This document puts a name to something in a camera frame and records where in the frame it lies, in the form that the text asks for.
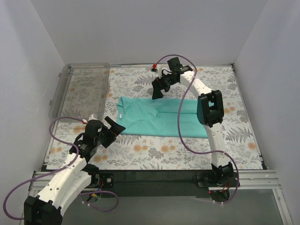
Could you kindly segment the teal t shirt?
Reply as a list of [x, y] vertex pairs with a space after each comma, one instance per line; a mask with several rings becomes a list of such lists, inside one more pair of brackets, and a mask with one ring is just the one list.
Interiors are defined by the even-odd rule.
[[[126, 128], [124, 134], [178, 137], [177, 117], [180, 99], [121, 97], [117, 103], [117, 123]], [[197, 101], [185, 99], [180, 111], [182, 137], [207, 138], [198, 121]]]

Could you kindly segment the clear plastic bin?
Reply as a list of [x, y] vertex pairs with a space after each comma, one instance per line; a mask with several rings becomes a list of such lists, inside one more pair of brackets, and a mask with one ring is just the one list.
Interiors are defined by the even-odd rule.
[[108, 63], [67, 64], [59, 74], [49, 117], [85, 119], [94, 114], [101, 120], [110, 88], [109, 74]]

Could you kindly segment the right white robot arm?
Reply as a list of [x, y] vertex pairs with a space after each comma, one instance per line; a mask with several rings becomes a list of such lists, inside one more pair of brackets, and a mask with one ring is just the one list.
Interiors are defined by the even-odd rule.
[[217, 186], [229, 184], [230, 180], [238, 175], [238, 168], [233, 158], [225, 151], [225, 142], [222, 133], [224, 106], [222, 93], [213, 90], [197, 78], [197, 68], [190, 62], [184, 66], [180, 63], [181, 56], [170, 54], [167, 64], [170, 71], [164, 74], [162, 68], [155, 63], [151, 71], [159, 76], [151, 83], [153, 87], [152, 99], [162, 98], [162, 91], [168, 92], [174, 84], [184, 85], [186, 93], [191, 92], [197, 99], [196, 115], [203, 125], [210, 144], [212, 177], [211, 182]]

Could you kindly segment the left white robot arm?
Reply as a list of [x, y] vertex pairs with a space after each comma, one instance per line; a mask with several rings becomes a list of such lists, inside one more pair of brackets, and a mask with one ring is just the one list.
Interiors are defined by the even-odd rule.
[[109, 117], [102, 121], [92, 115], [82, 120], [85, 131], [80, 133], [71, 144], [63, 166], [53, 171], [52, 179], [35, 196], [28, 196], [24, 202], [24, 224], [60, 225], [70, 204], [88, 186], [96, 187], [100, 176], [98, 168], [89, 164], [98, 146], [109, 147], [125, 127]]

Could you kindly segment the floral table mat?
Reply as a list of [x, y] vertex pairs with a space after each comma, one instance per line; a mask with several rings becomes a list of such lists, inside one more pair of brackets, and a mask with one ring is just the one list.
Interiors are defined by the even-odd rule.
[[[262, 169], [261, 153], [256, 145], [247, 111], [231, 66], [199, 67], [197, 76], [214, 90], [220, 90], [224, 102], [222, 132], [228, 153], [239, 169]], [[116, 119], [120, 97], [149, 98], [155, 74], [149, 66], [110, 68], [110, 88], [105, 99], [106, 116]], [[69, 117], [57, 122], [55, 139], [50, 142], [45, 166], [55, 170], [62, 166], [69, 151], [69, 142], [84, 131], [84, 125]], [[107, 149], [99, 147], [91, 163], [100, 169], [210, 169], [211, 155], [206, 138], [186, 138], [144, 135], [120, 135]]]

